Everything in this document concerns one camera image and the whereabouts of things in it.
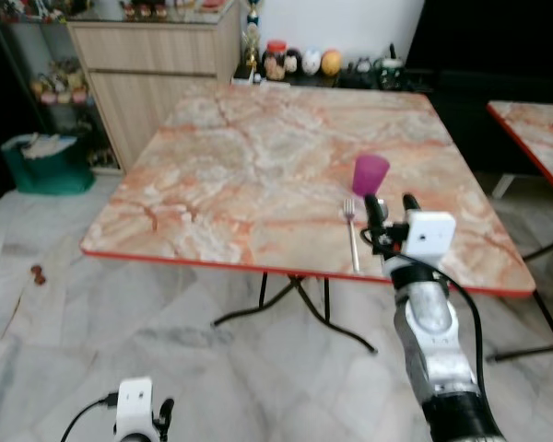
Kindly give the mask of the white furniture leg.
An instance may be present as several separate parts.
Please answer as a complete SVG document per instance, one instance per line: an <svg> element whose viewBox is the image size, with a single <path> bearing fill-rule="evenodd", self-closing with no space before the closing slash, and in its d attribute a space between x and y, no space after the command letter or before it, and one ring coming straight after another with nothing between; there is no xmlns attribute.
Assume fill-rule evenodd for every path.
<svg viewBox="0 0 553 442"><path fill-rule="evenodd" d="M495 199L503 198L505 193L510 189L510 185L512 185L515 180L515 174L500 174L499 180L496 181L494 189L491 191L491 197Z"/></svg>

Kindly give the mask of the glass display shelf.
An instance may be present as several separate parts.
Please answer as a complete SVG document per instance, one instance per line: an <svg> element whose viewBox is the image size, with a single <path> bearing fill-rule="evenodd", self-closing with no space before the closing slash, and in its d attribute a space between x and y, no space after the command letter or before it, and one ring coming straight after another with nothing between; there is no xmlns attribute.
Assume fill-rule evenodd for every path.
<svg viewBox="0 0 553 442"><path fill-rule="evenodd" d="M67 21L92 0L0 0L0 47L48 134L78 136L98 173L120 169Z"/></svg>

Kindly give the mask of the orange round plush toy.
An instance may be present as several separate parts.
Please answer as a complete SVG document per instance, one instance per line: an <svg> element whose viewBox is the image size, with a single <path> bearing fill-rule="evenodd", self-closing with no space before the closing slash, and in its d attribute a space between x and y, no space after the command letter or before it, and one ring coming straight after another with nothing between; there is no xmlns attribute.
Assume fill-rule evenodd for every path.
<svg viewBox="0 0 553 442"><path fill-rule="evenodd" d="M320 72L327 77L338 76L341 64L343 64L343 54L339 50L331 48L331 50L324 51L320 58Z"/></svg>

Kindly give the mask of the green basket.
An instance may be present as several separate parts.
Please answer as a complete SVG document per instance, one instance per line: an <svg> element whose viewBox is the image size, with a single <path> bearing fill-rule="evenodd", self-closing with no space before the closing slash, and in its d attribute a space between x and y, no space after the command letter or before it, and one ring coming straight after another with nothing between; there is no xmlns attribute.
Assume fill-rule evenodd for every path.
<svg viewBox="0 0 553 442"><path fill-rule="evenodd" d="M23 134L0 146L3 160L19 192L75 195L94 185L87 147L79 136Z"/></svg>

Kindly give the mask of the gold trophy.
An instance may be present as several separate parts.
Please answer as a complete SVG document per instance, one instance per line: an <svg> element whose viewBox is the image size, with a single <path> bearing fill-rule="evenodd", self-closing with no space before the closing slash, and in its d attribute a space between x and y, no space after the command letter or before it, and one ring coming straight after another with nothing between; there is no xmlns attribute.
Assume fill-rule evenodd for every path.
<svg viewBox="0 0 553 442"><path fill-rule="evenodd" d="M260 5L263 0L247 0L248 12L244 31L242 33L242 56L244 66L247 67L250 77L258 70L258 45L260 40Z"/></svg>

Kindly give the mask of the light wooden cabinet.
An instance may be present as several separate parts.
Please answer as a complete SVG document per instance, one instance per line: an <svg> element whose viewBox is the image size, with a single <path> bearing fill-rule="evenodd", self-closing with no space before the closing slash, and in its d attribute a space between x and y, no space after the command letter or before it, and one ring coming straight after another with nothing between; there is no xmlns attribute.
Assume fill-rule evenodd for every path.
<svg viewBox="0 0 553 442"><path fill-rule="evenodd" d="M240 64L244 0L171 7L134 18L100 0L69 18L67 30L94 94L118 169L126 173L194 86L229 83Z"/></svg>

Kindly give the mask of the black flat screen television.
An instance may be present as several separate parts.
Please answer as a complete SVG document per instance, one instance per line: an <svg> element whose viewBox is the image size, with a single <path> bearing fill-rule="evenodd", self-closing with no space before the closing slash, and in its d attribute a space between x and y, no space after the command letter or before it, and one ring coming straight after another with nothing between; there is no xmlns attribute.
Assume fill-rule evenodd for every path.
<svg viewBox="0 0 553 442"><path fill-rule="evenodd" d="M423 70L553 76L553 0L425 0L406 62Z"/></svg>

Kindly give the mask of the small grey figurine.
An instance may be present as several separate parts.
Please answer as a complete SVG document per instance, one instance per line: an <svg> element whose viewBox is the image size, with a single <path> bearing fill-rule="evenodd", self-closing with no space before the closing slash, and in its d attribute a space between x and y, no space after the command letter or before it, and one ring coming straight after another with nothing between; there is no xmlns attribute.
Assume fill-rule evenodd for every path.
<svg viewBox="0 0 553 442"><path fill-rule="evenodd" d="M370 74L371 68L371 58L369 56L360 56L356 62L348 64L347 75L349 77L366 77Z"/></svg>

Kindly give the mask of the black metal table legs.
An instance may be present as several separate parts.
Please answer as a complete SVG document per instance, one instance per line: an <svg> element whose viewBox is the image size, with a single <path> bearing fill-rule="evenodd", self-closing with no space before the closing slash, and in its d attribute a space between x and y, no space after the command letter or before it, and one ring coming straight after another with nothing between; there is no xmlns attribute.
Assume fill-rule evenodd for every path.
<svg viewBox="0 0 553 442"><path fill-rule="evenodd" d="M254 308L242 308L238 311L226 313L226 315L220 317L220 319L214 320L212 323L212 327L218 327L218 325L226 323L226 321L242 319L242 317L252 316L255 315L255 313L269 310L270 308L275 306L276 303L279 303L280 300L285 297L285 295L288 295L289 292L297 291L300 299L302 300L302 303L305 304L306 308L308 308L311 312L311 315L314 316L314 318L318 320L319 323L322 323L324 327L331 329L332 332L338 332L340 333L340 335L345 335L348 338L352 338L352 340L360 343L362 346L365 346L365 348L368 349L371 355L377 355L378 349L376 348L376 346L370 345L370 343L366 341L365 338L362 338L360 335L357 335L355 332L352 332L347 328L340 327L340 325L332 321L330 279L323 279L323 293L322 297L320 297L320 308L318 308L317 304L313 302L313 300L310 298L309 292L307 292L305 286L303 286L303 282L305 282L306 279L306 276L289 276L288 283L284 287L282 287L279 292L276 292L276 294L273 295L272 298L268 298L265 295L265 290L267 289L268 282L268 273L261 274L258 306Z"/></svg>
<svg viewBox="0 0 553 442"><path fill-rule="evenodd" d="M545 247L539 248L538 250L526 253L524 255L524 261L529 262L532 260L536 260L536 258L541 257L542 254L547 254L550 252L553 252L553 243L547 244ZM543 299L542 296L539 295L538 290L535 290L533 294L531 294L531 299L533 299L534 302L537 304L539 311L541 311L543 317L545 317L547 327L550 329L551 332L553 332L553 316L551 316L549 308L547 308L545 299ZM549 353L553 353L553 345L539 346L539 348L529 348L517 351L504 351L504 353L487 356L486 361L490 363L499 363L509 361L509 359L517 359Z"/></svg>

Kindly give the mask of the red lidded snack jar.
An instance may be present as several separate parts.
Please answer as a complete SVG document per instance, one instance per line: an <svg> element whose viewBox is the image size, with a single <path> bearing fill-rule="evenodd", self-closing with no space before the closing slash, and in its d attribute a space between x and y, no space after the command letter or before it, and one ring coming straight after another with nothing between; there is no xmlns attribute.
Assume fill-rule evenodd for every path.
<svg viewBox="0 0 553 442"><path fill-rule="evenodd" d="M265 80L282 81L286 76L285 58L288 44L284 41L268 41L261 55Z"/></svg>

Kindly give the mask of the purple plastic cup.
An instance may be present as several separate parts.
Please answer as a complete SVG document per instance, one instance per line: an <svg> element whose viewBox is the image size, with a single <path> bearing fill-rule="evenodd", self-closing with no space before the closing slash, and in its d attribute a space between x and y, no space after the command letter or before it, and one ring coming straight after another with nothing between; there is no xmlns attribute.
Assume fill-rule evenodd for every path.
<svg viewBox="0 0 553 442"><path fill-rule="evenodd" d="M351 190L359 197L377 194L391 169L390 160L376 153L364 153L354 159Z"/></svg>

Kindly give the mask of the silver metal fork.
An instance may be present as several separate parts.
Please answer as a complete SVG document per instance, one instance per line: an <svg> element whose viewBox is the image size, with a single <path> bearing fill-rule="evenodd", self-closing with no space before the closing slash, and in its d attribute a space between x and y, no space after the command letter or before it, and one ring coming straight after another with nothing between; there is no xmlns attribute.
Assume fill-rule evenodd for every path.
<svg viewBox="0 0 553 442"><path fill-rule="evenodd" d="M353 273L361 274L359 249L356 228L354 227L354 217L356 217L356 206L352 198L345 198L343 202L343 214L347 219L347 235L349 241L349 259L351 260L351 266Z"/></svg>

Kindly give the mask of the white round plush toy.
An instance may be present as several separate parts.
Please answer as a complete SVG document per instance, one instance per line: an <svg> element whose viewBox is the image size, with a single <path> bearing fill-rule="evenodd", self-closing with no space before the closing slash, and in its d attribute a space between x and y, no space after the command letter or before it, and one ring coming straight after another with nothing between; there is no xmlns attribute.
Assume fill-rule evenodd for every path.
<svg viewBox="0 0 553 442"><path fill-rule="evenodd" d="M301 72L303 76L317 76L322 70L323 52L317 48L307 48L301 56Z"/></svg>

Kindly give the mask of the black television console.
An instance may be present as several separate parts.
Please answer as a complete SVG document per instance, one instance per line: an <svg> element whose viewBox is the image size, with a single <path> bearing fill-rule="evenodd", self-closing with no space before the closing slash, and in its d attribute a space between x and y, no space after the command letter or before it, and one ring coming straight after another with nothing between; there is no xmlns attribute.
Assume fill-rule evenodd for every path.
<svg viewBox="0 0 553 442"><path fill-rule="evenodd" d="M492 100L553 104L553 77L521 73L405 70L398 91L424 94L474 172L539 174L538 167L488 112Z"/></svg>

